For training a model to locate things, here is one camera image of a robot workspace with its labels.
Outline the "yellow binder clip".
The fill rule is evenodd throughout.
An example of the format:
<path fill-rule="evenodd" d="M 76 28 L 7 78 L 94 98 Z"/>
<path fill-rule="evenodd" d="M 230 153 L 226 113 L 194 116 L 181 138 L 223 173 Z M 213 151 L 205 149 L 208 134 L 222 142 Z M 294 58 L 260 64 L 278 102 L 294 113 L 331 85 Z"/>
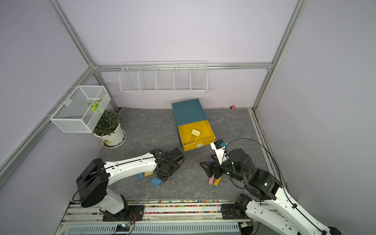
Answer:
<path fill-rule="evenodd" d="M 197 130 L 197 129 L 193 129 L 193 130 L 191 131 L 191 135 L 192 135 L 192 137 L 191 137 L 191 139 L 190 139 L 190 141 L 189 141 L 189 144 L 193 143 L 193 141 L 196 139 L 196 137 L 199 137 L 200 134 L 201 134 L 201 132 L 200 132 L 199 130 Z"/>
<path fill-rule="evenodd" d="M 148 176 L 151 176 L 151 175 L 153 175 L 154 174 L 154 172 L 144 172 L 144 177 L 148 177 Z"/>

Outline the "yellow top drawer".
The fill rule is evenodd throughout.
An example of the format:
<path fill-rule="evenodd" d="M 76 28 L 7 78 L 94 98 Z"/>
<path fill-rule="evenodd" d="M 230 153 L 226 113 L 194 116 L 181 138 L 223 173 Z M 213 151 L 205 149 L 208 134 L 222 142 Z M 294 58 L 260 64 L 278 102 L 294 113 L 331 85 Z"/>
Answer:
<path fill-rule="evenodd" d="M 210 145 L 216 140 L 208 120 L 180 125 L 178 130 L 184 151 Z"/>

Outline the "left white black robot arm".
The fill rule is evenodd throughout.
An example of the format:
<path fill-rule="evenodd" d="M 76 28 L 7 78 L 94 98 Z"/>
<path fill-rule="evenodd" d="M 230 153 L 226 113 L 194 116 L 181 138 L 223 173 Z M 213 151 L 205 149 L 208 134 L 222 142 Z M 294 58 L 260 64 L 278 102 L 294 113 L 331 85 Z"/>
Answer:
<path fill-rule="evenodd" d="M 129 206 L 125 197 L 109 186 L 145 172 L 153 172 L 158 180 L 166 182 L 184 161 L 184 155 L 178 148 L 169 152 L 155 149 L 139 157 L 114 162 L 96 158 L 76 179 L 78 202 L 83 208 L 98 207 L 104 222 L 140 221 L 144 208 Z"/>

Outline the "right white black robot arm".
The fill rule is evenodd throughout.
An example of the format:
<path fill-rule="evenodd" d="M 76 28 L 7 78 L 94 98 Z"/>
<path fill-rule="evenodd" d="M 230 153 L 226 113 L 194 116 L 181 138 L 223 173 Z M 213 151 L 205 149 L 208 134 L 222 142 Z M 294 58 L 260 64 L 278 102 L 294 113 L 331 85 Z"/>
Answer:
<path fill-rule="evenodd" d="M 339 235 L 336 227 L 329 227 L 315 219 L 285 190 L 270 172 L 257 168 L 243 149 L 226 153 L 217 149 L 211 162 L 200 162 L 208 177 L 227 175 L 244 185 L 249 196 L 241 194 L 234 208 L 242 216 L 256 220 L 280 235 Z"/>

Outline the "teal drawer cabinet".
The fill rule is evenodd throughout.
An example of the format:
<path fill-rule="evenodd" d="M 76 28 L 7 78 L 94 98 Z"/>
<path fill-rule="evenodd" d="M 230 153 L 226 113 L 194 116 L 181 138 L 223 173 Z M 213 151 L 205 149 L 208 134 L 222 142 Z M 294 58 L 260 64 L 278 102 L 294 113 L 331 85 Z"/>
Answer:
<path fill-rule="evenodd" d="M 179 142 L 180 142 L 180 145 L 182 146 L 178 127 L 180 125 L 207 120 L 207 117 L 199 99 L 191 99 L 191 100 L 172 103 L 172 110 L 173 110 L 173 116 L 175 118 L 175 124 L 177 127 Z"/>

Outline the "green toy shovel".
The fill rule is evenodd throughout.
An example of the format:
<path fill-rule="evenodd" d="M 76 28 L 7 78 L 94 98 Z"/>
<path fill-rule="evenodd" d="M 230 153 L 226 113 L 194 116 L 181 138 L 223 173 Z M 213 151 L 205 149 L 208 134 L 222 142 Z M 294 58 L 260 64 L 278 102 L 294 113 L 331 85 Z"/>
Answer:
<path fill-rule="evenodd" d="M 213 183 L 213 187 L 214 188 L 217 188 L 218 187 L 218 185 L 219 185 L 219 183 L 221 182 L 221 179 L 222 179 L 222 177 L 219 177 L 218 179 L 215 179 L 215 181 L 214 181 L 214 183 Z"/>

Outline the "purple toy shovel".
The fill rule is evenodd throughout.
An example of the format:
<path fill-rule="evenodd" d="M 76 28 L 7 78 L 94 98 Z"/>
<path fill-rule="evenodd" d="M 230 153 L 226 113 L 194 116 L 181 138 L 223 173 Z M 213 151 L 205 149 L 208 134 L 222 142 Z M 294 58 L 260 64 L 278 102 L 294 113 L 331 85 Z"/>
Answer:
<path fill-rule="evenodd" d="M 211 164 L 210 164 L 210 173 L 211 173 L 211 177 L 209 179 L 209 185 L 210 186 L 212 186 L 213 183 L 214 183 L 213 163 L 214 163 L 214 160 L 212 160 Z"/>

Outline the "potted green plant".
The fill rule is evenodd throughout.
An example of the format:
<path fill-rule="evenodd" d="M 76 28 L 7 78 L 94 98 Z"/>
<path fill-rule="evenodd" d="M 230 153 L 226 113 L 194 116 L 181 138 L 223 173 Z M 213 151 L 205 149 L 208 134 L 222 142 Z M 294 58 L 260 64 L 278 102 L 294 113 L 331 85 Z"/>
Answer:
<path fill-rule="evenodd" d="M 104 110 L 93 134 L 109 149 L 120 147 L 126 141 L 126 132 L 121 128 L 121 117 L 113 110 Z"/>

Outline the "green leaf toy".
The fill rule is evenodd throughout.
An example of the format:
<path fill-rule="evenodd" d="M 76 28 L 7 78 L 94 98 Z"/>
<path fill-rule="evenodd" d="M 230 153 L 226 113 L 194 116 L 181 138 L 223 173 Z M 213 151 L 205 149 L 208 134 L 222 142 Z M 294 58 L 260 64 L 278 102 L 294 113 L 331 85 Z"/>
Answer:
<path fill-rule="evenodd" d="M 91 108 L 92 112 L 95 113 L 103 113 L 104 112 L 104 108 L 103 106 L 101 105 L 101 102 L 102 102 L 102 99 L 100 100 L 97 100 L 93 103 L 88 103 L 89 107 Z"/>

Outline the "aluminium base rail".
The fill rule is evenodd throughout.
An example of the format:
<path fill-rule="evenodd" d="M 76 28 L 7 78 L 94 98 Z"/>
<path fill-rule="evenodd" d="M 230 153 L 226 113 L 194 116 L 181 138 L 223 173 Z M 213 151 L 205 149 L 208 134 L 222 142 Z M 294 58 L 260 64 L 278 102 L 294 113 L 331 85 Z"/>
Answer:
<path fill-rule="evenodd" d="M 251 219 L 226 219 L 228 200 L 131 200 L 129 218 L 104 221 L 99 207 L 69 205 L 57 235 L 239 235 Z"/>

